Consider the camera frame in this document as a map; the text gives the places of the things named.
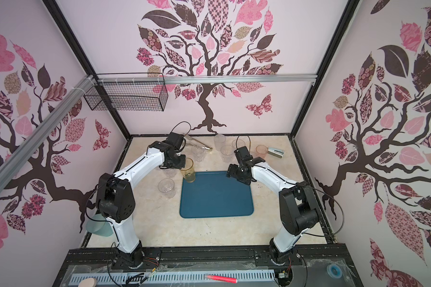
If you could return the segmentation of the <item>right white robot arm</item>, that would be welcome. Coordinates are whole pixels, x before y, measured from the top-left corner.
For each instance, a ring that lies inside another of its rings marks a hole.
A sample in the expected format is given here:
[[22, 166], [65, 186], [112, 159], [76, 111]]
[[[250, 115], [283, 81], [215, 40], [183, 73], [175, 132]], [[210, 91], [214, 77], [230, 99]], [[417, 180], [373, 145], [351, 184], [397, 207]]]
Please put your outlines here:
[[275, 171], [263, 158], [254, 158], [247, 147], [236, 149], [234, 154], [238, 163], [229, 165], [228, 178], [245, 185], [260, 182], [278, 194], [283, 226], [271, 239], [269, 253], [275, 264], [283, 264], [289, 260], [301, 237], [319, 223], [314, 190], [305, 182], [296, 182]]

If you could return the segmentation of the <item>amber yellow tall glass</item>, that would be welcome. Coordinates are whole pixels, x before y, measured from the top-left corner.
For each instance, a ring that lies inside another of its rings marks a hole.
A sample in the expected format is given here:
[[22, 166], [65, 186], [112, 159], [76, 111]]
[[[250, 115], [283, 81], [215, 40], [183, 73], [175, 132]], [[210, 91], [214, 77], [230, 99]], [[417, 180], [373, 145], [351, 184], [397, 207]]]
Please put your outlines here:
[[186, 158], [184, 167], [180, 169], [180, 172], [186, 182], [192, 183], [195, 181], [196, 173], [194, 170], [194, 162], [191, 158]]

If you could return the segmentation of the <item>green plastic cup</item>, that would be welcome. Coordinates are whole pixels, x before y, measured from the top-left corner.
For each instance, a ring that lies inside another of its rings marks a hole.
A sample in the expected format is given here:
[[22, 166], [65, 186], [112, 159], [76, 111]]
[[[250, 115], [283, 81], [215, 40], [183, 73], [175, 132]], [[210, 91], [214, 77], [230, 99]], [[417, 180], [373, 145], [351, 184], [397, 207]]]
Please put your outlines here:
[[109, 237], [114, 234], [111, 224], [101, 214], [95, 214], [87, 220], [86, 230], [101, 237]]

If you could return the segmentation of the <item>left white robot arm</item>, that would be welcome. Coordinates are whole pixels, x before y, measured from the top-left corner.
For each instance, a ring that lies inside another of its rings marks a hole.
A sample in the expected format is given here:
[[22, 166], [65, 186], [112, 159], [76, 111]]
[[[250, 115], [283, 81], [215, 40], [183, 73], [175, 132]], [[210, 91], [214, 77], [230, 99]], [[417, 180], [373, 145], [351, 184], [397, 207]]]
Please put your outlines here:
[[183, 135], [171, 132], [166, 140], [150, 144], [127, 167], [99, 178], [96, 207], [116, 236], [119, 261], [130, 268], [137, 268], [144, 261], [132, 218], [136, 207], [134, 188], [157, 167], [182, 169], [186, 163], [186, 156], [181, 153], [185, 143]]

